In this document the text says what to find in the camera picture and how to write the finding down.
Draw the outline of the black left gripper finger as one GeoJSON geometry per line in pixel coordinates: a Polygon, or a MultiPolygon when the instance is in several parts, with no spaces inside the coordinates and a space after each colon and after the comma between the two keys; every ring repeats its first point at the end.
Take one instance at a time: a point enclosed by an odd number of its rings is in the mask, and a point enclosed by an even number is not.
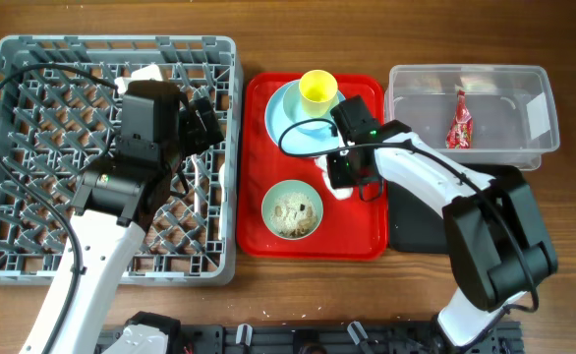
{"type": "Polygon", "coordinates": [[[195,99],[194,106],[198,115],[198,145],[210,147],[223,142],[224,135],[210,100],[207,97],[195,99]]]}
{"type": "Polygon", "coordinates": [[[204,135],[198,115],[191,109],[179,112],[179,145],[183,155],[201,153],[204,150],[204,135]]]}

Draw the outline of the white plastic spoon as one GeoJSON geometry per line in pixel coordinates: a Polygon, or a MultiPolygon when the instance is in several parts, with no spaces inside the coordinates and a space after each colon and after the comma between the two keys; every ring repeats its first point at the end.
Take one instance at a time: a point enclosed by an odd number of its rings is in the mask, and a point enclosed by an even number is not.
{"type": "Polygon", "coordinates": [[[218,170],[218,182],[220,186],[221,201],[225,200],[225,163],[223,163],[218,170]]]}

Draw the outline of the green bowl with food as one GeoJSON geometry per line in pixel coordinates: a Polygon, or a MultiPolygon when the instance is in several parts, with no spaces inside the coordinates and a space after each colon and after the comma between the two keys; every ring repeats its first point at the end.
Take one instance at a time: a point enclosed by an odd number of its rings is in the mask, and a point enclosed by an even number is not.
{"type": "Polygon", "coordinates": [[[266,228],[278,238],[302,240],[320,226],[323,203],[311,185],[300,180],[284,180],[264,195],[261,216],[266,228]]]}

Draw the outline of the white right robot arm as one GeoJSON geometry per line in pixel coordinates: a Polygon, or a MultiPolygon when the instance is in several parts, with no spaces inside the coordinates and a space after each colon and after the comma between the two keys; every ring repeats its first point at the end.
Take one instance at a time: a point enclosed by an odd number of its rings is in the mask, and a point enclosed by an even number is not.
{"type": "Polygon", "coordinates": [[[401,186],[442,223],[457,290],[437,315],[440,336],[460,352],[472,348],[555,274],[558,259],[532,189],[512,166],[477,171],[427,146],[397,121],[329,127],[325,151],[334,188],[387,181],[401,186]]]}

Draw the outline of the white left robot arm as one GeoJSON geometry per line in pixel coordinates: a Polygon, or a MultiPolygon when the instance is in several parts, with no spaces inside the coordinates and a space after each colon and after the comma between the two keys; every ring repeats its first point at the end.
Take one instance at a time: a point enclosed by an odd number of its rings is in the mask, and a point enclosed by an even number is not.
{"type": "Polygon", "coordinates": [[[113,152],[82,171],[70,219],[77,239],[66,243],[26,353],[93,351],[123,272],[175,194],[173,176],[224,139],[207,98],[128,95],[122,113],[113,152]]]}

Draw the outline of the red snack wrapper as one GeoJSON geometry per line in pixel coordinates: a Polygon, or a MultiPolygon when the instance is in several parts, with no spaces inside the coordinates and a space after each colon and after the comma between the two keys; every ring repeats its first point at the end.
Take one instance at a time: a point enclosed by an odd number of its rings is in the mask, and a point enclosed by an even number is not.
{"type": "Polygon", "coordinates": [[[466,104],[465,91],[457,91],[457,104],[452,124],[446,135],[446,147],[468,149],[472,147],[473,117],[466,104]]]}

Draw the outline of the white napkin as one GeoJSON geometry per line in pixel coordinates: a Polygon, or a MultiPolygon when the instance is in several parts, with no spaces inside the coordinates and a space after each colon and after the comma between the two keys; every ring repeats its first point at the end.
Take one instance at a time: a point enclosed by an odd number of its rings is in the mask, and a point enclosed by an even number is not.
{"type": "Polygon", "coordinates": [[[338,200],[347,200],[353,194],[352,180],[347,179],[348,150],[341,150],[315,158],[315,165],[321,170],[326,189],[338,200]]]}

